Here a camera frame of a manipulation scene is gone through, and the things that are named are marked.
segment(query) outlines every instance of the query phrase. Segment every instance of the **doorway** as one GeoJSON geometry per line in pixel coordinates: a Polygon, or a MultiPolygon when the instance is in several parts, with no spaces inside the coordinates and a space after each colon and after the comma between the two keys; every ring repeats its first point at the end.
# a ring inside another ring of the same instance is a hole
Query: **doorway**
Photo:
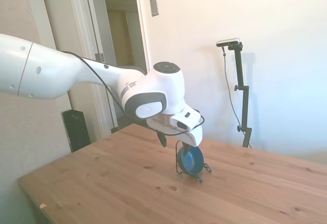
{"type": "MultiPolygon", "coordinates": [[[[147,73],[136,0],[105,0],[117,66],[147,73]]],[[[133,123],[115,104],[119,129],[133,123]]]]}

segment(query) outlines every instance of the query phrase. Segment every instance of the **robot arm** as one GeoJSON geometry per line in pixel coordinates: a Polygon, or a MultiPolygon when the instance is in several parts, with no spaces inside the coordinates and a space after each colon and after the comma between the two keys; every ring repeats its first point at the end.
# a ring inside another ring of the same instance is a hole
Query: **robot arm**
{"type": "MultiPolygon", "coordinates": [[[[201,116],[184,101],[184,79],[177,65],[160,62],[144,75],[133,69],[84,61],[118,93],[127,116],[146,119],[150,127],[162,133],[181,133],[175,137],[191,146],[200,144],[202,128],[196,125],[201,116]]],[[[55,99],[79,82],[103,84],[74,55],[3,34],[0,65],[0,93],[55,99]]]]}

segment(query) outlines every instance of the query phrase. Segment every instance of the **light switch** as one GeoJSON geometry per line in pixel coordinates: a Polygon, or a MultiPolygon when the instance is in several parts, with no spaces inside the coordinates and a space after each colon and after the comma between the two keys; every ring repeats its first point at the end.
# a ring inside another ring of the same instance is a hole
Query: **light switch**
{"type": "Polygon", "coordinates": [[[157,0],[150,0],[152,17],[159,15],[157,0]]]}

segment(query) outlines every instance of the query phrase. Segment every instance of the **wood grain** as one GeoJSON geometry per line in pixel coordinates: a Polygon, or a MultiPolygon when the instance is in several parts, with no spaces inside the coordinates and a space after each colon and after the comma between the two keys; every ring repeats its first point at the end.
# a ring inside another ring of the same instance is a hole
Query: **wood grain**
{"type": "Polygon", "coordinates": [[[203,183],[175,170],[174,138],[130,125],[19,180],[53,223],[325,224],[327,167],[203,140],[203,183]]]}

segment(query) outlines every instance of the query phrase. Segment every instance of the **blue bowl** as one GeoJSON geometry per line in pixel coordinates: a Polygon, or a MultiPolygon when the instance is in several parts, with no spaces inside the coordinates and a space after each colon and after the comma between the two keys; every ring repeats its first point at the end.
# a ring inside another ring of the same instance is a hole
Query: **blue bowl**
{"type": "Polygon", "coordinates": [[[185,146],[178,151],[177,163],[182,171],[196,175],[203,169],[204,158],[199,147],[190,147],[189,151],[185,152],[185,146]]]}

